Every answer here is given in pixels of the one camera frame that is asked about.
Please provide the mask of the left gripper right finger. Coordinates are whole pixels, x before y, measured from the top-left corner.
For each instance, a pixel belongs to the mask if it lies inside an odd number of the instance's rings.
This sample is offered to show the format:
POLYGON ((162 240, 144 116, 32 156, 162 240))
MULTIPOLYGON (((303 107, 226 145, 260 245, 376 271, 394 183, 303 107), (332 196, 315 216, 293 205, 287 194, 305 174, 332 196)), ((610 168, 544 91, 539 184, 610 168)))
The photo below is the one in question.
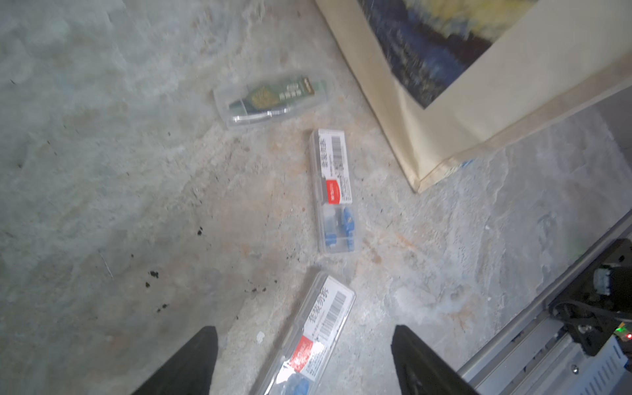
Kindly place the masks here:
POLYGON ((391 351, 402 394, 477 394, 409 327, 395 327, 391 351))

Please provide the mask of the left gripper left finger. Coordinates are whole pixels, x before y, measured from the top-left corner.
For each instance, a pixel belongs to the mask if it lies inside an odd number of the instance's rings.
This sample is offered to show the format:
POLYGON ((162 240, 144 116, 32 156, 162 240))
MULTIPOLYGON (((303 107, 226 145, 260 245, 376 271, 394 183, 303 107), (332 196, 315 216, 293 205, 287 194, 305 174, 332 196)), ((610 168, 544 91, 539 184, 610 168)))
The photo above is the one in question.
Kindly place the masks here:
POLYGON ((203 327, 133 395, 208 395, 218 350, 217 329, 213 326, 203 327))

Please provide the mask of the compass set red bottom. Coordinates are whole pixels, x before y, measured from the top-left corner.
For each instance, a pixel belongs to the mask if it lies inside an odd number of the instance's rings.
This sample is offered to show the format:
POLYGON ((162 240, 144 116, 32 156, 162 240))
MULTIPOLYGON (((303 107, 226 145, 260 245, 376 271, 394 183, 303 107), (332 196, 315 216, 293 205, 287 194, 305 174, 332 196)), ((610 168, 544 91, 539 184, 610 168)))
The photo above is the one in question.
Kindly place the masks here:
POLYGON ((316 274, 254 394, 315 394, 356 301, 334 275, 316 274))

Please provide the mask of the compass set red label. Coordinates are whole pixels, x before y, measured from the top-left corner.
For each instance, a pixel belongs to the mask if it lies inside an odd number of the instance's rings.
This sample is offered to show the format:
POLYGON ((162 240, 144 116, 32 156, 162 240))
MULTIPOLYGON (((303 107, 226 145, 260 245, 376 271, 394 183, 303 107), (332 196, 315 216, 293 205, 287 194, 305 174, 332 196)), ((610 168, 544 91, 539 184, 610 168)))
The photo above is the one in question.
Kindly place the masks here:
POLYGON ((346 134, 318 129, 309 139, 315 213, 322 253, 352 253, 358 228, 346 134))

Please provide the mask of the green compass set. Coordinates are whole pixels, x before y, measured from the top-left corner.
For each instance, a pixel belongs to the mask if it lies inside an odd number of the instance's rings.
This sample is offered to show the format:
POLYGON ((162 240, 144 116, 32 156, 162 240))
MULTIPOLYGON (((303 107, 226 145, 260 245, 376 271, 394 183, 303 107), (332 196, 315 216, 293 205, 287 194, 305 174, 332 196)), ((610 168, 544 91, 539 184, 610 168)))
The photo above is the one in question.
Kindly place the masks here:
POLYGON ((328 100, 331 89, 327 73, 296 70, 223 85, 212 95, 227 128, 247 128, 313 110, 328 100))

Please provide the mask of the cream canvas tote bag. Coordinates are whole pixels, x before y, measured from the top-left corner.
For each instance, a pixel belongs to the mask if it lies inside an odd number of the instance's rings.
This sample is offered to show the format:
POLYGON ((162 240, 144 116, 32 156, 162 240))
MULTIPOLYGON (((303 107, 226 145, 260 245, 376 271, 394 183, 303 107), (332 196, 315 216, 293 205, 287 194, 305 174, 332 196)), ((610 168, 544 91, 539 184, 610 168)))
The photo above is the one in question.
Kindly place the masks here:
POLYGON ((538 1, 427 107, 357 1, 318 4, 416 192, 631 84, 628 1, 538 1))

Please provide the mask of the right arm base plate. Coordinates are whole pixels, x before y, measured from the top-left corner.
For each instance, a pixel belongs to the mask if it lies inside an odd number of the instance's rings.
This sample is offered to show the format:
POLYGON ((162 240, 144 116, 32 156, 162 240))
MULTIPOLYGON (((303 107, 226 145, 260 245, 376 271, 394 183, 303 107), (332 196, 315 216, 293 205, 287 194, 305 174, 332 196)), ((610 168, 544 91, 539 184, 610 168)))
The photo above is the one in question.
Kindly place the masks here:
POLYGON ((596 356, 614 335, 630 340, 631 240, 615 240, 548 309, 588 356, 596 356))

